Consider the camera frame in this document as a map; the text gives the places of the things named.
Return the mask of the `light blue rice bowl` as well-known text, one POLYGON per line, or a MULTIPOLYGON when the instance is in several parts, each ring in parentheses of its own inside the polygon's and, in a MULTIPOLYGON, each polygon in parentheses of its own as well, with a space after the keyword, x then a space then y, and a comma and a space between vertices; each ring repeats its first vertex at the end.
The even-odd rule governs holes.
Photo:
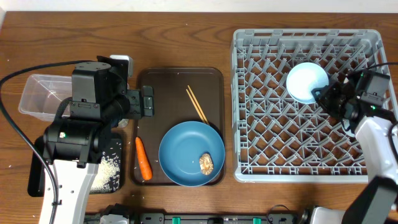
POLYGON ((316 100, 312 90, 329 85, 329 78, 324 69, 311 62, 296 65, 286 79, 286 87, 290 96, 303 104, 313 104, 316 100))

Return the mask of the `white rice pile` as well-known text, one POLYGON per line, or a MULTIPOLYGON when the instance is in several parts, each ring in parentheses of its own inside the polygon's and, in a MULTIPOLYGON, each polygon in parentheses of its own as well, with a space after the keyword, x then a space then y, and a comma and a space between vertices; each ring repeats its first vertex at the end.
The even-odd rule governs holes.
POLYGON ((122 140, 112 139, 103 151, 90 194, 111 194, 120 188, 122 140))

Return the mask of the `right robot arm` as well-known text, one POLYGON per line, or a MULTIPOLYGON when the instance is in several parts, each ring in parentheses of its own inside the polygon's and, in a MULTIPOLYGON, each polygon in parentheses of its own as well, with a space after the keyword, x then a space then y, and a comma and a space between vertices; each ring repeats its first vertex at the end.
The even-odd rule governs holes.
POLYGON ((309 223, 385 223, 397 203, 397 118, 383 107, 390 76, 372 70, 347 75, 311 93, 324 111, 354 133, 369 183, 345 210, 316 207, 309 223))

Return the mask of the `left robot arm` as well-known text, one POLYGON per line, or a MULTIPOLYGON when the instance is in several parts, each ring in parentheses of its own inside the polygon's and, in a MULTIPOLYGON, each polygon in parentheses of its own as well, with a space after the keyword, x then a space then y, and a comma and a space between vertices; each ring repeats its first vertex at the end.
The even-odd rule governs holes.
POLYGON ((152 87, 127 87, 132 68, 127 55, 99 56, 75 65, 72 97, 60 104, 43 135, 48 168, 40 223, 83 223, 111 130, 123 119, 154 115, 152 87))

